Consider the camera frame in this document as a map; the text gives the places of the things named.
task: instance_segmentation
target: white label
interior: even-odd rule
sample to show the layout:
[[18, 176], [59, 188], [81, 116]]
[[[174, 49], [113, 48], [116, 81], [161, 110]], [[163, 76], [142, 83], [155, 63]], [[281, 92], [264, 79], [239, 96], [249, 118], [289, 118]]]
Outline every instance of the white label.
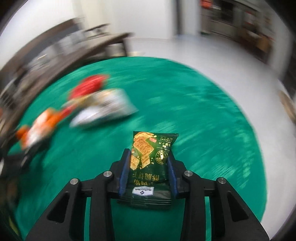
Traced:
[[154, 187], [134, 187], [132, 193], [139, 196], [149, 196], [153, 195]]

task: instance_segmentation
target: gray floor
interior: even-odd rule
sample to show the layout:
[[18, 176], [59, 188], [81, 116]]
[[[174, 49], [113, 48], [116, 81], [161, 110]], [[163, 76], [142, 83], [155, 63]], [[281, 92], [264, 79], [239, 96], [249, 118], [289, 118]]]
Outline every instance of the gray floor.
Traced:
[[238, 104], [254, 127], [264, 159], [268, 200], [262, 225], [272, 238], [296, 202], [295, 127], [278, 96], [274, 72], [222, 37], [131, 39], [131, 51], [188, 65], [212, 79]]

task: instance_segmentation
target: green snack package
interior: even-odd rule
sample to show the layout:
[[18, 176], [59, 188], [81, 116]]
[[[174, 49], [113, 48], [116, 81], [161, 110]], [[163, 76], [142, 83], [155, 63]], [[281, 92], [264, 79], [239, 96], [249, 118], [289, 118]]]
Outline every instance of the green snack package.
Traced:
[[178, 134], [134, 131], [130, 171], [121, 203], [143, 208], [171, 206], [167, 158], [177, 137]]

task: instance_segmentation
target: triangular cutout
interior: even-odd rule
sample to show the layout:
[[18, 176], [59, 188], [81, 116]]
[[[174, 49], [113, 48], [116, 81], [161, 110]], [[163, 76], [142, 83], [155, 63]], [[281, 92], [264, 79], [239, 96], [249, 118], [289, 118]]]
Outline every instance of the triangular cutout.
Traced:
[[245, 210], [242, 206], [238, 203], [236, 198], [232, 195], [231, 192], [227, 193], [228, 204], [231, 213], [231, 219], [234, 222], [238, 222], [241, 220], [246, 220], [249, 216], [246, 214]]
[[47, 215], [47, 219], [50, 221], [62, 223], [65, 220], [66, 210], [68, 206], [70, 195], [65, 193], [55, 207]]

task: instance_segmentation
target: round table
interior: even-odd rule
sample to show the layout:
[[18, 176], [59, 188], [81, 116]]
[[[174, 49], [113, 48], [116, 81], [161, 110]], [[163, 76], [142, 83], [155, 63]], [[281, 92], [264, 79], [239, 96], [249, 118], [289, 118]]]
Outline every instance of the round table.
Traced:
[[[37, 155], [20, 177], [21, 198], [15, 217], [25, 238], [49, 203], [74, 177], [88, 180], [108, 170], [130, 148], [133, 131], [179, 133], [172, 147], [177, 160], [203, 178], [225, 177], [261, 220], [266, 180], [252, 127], [234, 101], [202, 74], [166, 59], [131, 57], [97, 62], [62, 77], [45, 89], [25, 112], [20, 124], [32, 124], [45, 109], [60, 109], [69, 91], [83, 78], [108, 74], [104, 88], [122, 88], [139, 111], [91, 129], [70, 128], [71, 117], [59, 124], [51, 147]], [[19, 150], [15, 145], [13, 151]], [[85, 240], [89, 236], [89, 204]], [[207, 240], [210, 240], [206, 198]], [[170, 210], [133, 209], [112, 201], [117, 241], [179, 240], [184, 200]]]

